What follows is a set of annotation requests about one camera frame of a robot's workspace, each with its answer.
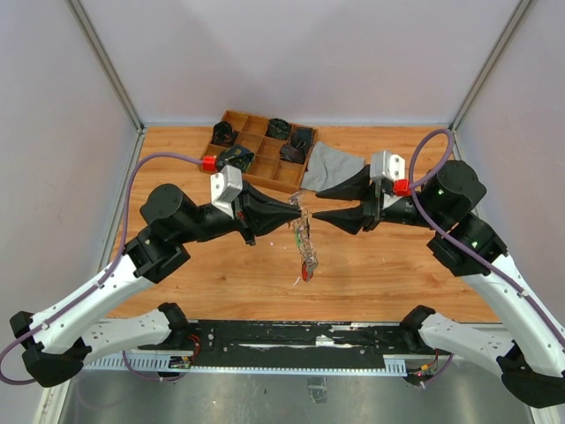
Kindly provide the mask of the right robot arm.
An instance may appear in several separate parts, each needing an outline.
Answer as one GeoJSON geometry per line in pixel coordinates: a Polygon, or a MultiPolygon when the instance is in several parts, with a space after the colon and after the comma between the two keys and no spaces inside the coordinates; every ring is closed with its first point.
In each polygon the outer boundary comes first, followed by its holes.
{"type": "Polygon", "coordinates": [[[488,336],[430,307],[417,306],[400,323],[402,347],[411,353],[430,348],[463,357],[493,373],[529,406],[563,404],[564,328],[539,304],[492,226],[473,214],[486,187],[471,166],[458,160],[446,161],[427,177],[423,187],[408,196],[406,182],[387,181],[365,166],[316,194],[358,201],[358,206],[313,216],[352,235],[382,222],[433,229],[427,244],[433,257],[480,295],[510,337],[488,336]]]}

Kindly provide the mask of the red key tag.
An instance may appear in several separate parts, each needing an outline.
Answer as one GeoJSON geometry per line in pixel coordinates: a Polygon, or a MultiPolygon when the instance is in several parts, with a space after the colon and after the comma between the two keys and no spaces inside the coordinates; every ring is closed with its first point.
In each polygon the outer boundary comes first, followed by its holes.
{"type": "Polygon", "coordinates": [[[301,278],[304,282],[309,282],[313,278],[314,270],[317,268],[316,263],[302,263],[301,278]]]}

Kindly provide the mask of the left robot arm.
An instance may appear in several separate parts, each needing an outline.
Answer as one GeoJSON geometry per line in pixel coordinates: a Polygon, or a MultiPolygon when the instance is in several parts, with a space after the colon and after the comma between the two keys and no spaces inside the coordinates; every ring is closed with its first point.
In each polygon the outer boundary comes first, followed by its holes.
{"type": "Polygon", "coordinates": [[[33,382],[56,386],[85,365],[132,348],[183,347],[190,324],[175,303],[130,319],[103,318],[189,261],[185,244],[237,232],[252,246],[257,237],[301,216],[298,206],[270,198],[248,183],[228,189],[222,204],[198,206],[176,185],[156,187],[140,209],[146,227],[105,270],[53,307],[15,314],[10,325],[24,348],[22,360],[33,382]]]}

